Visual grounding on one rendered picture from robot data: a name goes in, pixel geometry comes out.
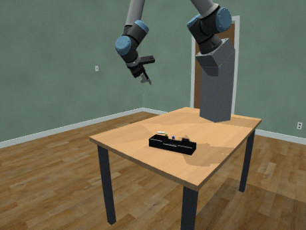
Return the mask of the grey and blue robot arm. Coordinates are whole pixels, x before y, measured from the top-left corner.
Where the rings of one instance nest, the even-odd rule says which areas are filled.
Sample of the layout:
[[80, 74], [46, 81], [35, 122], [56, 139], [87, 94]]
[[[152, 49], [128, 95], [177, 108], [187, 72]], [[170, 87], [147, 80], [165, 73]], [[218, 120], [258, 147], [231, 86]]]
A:
[[[227, 31], [231, 27], [231, 14], [228, 9], [220, 8], [212, 0], [190, 0], [200, 13], [187, 23], [187, 27], [199, 45], [202, 55], [216, 50], [222, 40], [216, 33]], [[138, 45], [148, 34], [148, 26], [141, 21], [145, 0], [131, 0], [124, 32], [115, 42], [115, 49], [128, 66], [154, 63], [154, 57], [140, 57], [136, 51]], [[201, 20], [200, 20], [201, 19]], [[210, 36], [211, 35], [211, 36]]]

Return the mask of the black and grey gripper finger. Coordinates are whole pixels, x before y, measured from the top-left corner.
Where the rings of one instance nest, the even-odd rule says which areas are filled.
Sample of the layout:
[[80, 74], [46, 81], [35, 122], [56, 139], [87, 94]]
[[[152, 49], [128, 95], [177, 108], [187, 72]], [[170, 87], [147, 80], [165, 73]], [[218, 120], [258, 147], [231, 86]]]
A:
[[149, 82], [150, 85], [152, 85], [151, 80], [148, 78], [148, 75], [146, 74], [145, 70], [143, 70], [143, 74], [141, 75], [141, 77], [142, 77], [141, 83]]

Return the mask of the black rack of three labelled bins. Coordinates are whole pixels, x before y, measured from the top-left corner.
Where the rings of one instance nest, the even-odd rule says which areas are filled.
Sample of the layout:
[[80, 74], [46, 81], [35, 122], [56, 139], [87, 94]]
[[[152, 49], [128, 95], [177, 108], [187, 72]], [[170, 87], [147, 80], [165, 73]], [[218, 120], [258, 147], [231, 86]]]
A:
[[168, 139], [168, 136], [162, 136], [158, 134], [155, 134], [154, 136], [149, 138], [149, 146], [187, 155], [192, 155], [196, 150], [195, 142], [189, 142], [185, 140], [172, 140]]

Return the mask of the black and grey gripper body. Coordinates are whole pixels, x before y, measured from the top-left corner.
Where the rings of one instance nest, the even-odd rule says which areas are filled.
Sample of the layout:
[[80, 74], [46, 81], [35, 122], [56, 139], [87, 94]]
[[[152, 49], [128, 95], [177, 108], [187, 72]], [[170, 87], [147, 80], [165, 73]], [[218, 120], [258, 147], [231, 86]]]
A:
[[[140, 63], [140, 62], [139, 62]], [[140, 66], [138, 66], [139, 65], [139, 63], [136, 65], [136, 66], [128, 66], [127, 64], [127, 67], [130, 69], [130, 71], [131, 71], [131, 73], [132, 73], [132, 75], [136, 78], [136, 77], [139, 77], [141, 74], [142, 74], [142, 72], [143, 72], [143, 70], [145, 70], [144, 69], [144, 67], [143, 67], [143, 65], [140, 65]], [[132, 68], [132, 69], [131, 69]]]

